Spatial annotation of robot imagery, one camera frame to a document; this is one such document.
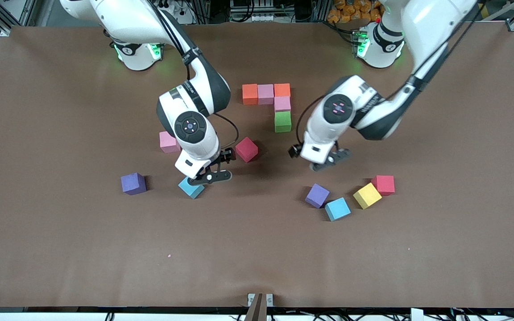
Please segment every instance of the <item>green cube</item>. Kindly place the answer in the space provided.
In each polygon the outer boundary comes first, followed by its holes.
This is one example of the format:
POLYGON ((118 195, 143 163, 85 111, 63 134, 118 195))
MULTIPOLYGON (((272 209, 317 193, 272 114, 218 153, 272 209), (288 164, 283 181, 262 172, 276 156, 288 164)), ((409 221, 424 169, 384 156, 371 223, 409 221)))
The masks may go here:
POLYGON ((291 112, 278 111, 275 113, 275 132, 291 131, 291 112))

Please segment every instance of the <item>stacked blocks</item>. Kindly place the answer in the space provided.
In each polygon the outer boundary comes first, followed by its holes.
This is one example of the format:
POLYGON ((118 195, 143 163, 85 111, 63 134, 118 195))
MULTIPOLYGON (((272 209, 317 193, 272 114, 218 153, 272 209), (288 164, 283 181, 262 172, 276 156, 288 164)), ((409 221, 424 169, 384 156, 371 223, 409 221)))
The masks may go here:
POLYGON ((322 187, 321 185, 314 184, 310 192, 308 192, 307 198, 305 199, 306 203, 313 205, 317 209, 320 209, 326 201, 328 194, 330 191, 322 187))
POLYGON ((370 205, 382 199, 382 195, 378 193, 376 187, 374 187, 372 183, 369 183, 365 187, 359 189, 356 193, 354 193, 353 196, 358 201, 363 210, 367 209, 370 205))
POLYGON ((257 85, 257 95, 259 104, 273 104, 275 98, 273 85, 257 85))
POLYGON ((328 218, 330 218, 331 222, 350 214, 350 209, 344 200, 344 197, 341 197, 336 201, 329 202, 326 204, 324 209, 327 211, 328 218))
POLYGON ((280 96, 275 97, 275 112, 290 111, 291 110, 291 97, 280 96))
POLYGON ((191 197, 192 199, 195 199, 196 197, 198 197, 199 193, 201 193, 205 189, 205 187, 203 185, 192 186, 192 185, 190 185, 190 183, 187 182, 187 179, 188 179, 188 177, 185 177, 182 181, 180 181, 178 186, 189 197, 191 197))
POLYGON ((291 131, 291 112, 280 111, 275 113, 275 132, 291 131))
POLYGON ((131 173, 120 178, 122 191, 128 195, 136 195, 146 191, 144 176, 139 173, 131 173))
POLYGON ((259 102, 256 83, 241 86, 241 91, 243 91, 243 104, 257 104, 259 102))
POLYGON ((372 179, 372 184, 382 196, 390 196, 396 192, 394 177, 392 175, 376 175, 376 177, 372 179))
POLYGON ((288 83, 275 84, 275 97, 291 97, 291 85, 288 83))
POLYGON ((181 150, 178 141, 168 132, 160 133, 160 148, 163 152, 179 152, 181 150))
POLYGON ((245 163, 249 163, 251 159, 257 156, 259 153, 259 148, 253 141, 249 139, 249 137, 243 138, 237 146, 235 146, 235 153, 245 161, 245 163))

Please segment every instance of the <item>pink cube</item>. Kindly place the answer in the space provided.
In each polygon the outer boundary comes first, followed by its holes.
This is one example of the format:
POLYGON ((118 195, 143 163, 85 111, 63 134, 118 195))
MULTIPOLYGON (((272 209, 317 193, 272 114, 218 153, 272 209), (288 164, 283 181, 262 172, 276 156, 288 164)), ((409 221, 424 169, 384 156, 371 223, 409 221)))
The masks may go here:
POLYGON ((275 112, 291 110, 291 97, 275 97, 275 112))
POLYGON ((170 136, 168 132, 160 133, 160 148, 163 152, 179 152, 180 148, 178 141, 170 136))
POLYGON ((257 97, 259 104, 273 104, 275 102, 273 85, 257 85, 257 97))
POLYGON ((376 175, 371 182, 382 196, 390 196, 396 192, 392 175, 376 175))
POLYGON ((235 153, 237 156, 241 157, 245 163, 249 163, 251 159, 257 156, 259 148, 257 148, 257 145, 255 145, 249 137, 245 137, 239 142, 239 144, 237 144, 237 146, 235 146, 235 153))

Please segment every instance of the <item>brown tabletop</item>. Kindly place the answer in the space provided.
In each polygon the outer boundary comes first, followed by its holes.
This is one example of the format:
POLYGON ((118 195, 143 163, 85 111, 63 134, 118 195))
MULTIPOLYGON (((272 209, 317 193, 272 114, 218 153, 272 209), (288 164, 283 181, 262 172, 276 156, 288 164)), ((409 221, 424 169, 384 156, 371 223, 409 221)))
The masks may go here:
POLYGON ((294 129, 275 134, 273 107, 243 106, 241 85, 290 82, 296 124, 344 75, 388 95, 410 55, 371 69, 322 25, 187 32, 232 89, 222 114, 261 146, 195 200, 158 146, 157 97, 186 77, 175 49, 134 72, 96 28, 0 40, 0 306, 233 306, 257 291, 281 306, 514 305, 514 33, 502 22, 473 26, 391 138, 348 130, 352 158, 320 173, 289 158, 294 129), (150 190, 125 195, 120 177, 136 171, 150 190), (352 193, 377 174, 397 193, 361 210, 352 193), (352 214, 329 222, 306 204, 314 183, 352 214))

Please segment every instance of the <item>yellow cube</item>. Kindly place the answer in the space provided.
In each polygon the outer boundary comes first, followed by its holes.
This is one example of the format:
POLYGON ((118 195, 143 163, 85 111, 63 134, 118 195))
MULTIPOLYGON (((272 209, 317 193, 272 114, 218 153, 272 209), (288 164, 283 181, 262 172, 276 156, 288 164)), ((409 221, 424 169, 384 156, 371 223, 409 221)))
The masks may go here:
POLYGON ((359 189, 353 196, 361 205, 363 210, 367 209, 370 205, 376 203, 382 198, 382 195, 378 193, 376 187, 374 187, 372 183, 359 189))

